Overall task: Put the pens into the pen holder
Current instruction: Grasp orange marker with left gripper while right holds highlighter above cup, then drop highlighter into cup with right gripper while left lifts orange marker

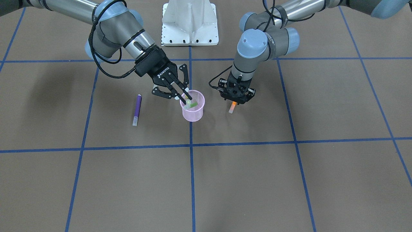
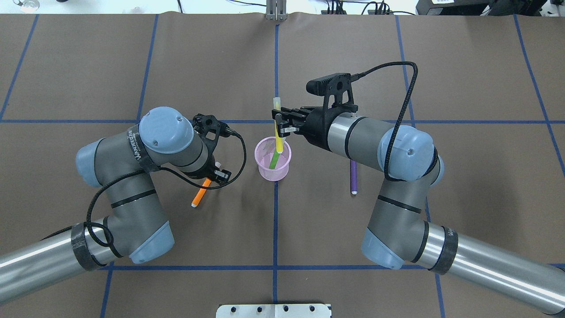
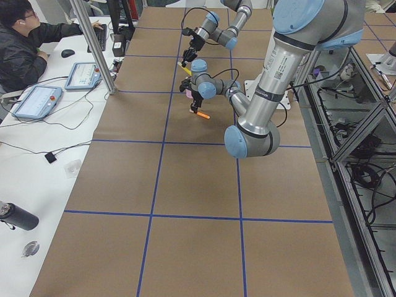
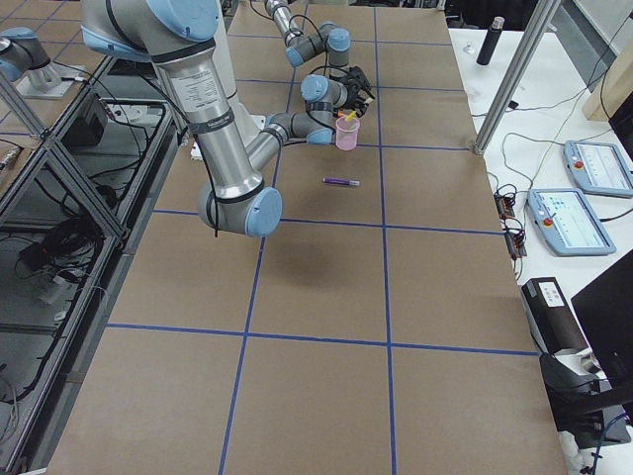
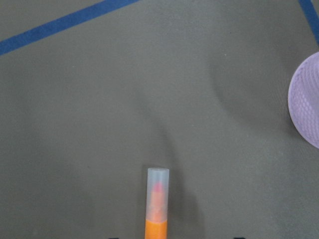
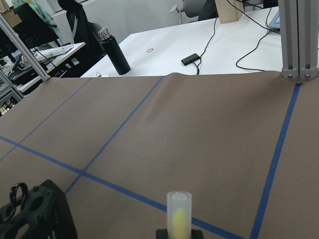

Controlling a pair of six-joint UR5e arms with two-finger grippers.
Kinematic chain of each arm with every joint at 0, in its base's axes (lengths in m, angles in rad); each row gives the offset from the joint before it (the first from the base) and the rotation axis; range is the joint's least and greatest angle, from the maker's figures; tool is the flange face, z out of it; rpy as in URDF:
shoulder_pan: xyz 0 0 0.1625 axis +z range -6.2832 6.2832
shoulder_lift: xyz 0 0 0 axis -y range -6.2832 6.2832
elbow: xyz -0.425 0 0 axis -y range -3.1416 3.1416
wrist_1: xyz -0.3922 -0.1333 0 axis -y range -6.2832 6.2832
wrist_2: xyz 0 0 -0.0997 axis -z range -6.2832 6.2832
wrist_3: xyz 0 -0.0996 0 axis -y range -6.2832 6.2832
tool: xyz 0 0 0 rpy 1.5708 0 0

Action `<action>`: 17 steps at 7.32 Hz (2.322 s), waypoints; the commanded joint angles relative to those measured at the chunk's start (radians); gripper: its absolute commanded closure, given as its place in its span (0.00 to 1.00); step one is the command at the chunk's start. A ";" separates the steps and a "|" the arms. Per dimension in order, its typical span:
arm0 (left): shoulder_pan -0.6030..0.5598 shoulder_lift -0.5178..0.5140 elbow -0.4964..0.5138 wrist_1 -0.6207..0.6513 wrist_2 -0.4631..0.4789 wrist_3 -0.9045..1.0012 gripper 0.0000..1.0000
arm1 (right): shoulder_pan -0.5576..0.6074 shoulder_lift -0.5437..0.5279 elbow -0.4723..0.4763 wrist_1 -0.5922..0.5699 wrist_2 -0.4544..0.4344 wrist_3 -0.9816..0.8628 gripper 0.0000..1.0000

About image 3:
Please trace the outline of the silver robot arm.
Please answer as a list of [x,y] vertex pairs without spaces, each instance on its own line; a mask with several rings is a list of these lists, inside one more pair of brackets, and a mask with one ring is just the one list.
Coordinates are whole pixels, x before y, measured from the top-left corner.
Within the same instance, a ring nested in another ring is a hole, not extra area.
[[183,67],[195,60],[197,53],[208,40],[213,40],[228,50],[236,46],[239,32],[252,15],[252,3],[245,0],[224,0],[221,3],[236,12],[234,20],[226,29],[219,27],[220,18],[214,11],[208,11],[202,25],[194,29],[183,27],[184,21],[182,20],[182,35],[192,37],[188,49],[183,52],[181,61]]
[[250,1],[225,1],[236,12],[225,30],[218,16],[210,12],[200,27],[183,29],[191,42],[183,53],[182,65],[191,65],[189,89],[196,111],[204,99],[224,95],[238,115],[225,131],[225,147],[235,158],[261,157],[276,151],[280,134],[272,116],[281,102],[303,57],[314,50],[334,50],[357,44],[363,35],[364,1],[279,1],[273,12],[274,46],[263,66],[251,97],[233,81],[214,79],[205,62],[197,58],[207,40],[232,50],[238,33],[252,14]]

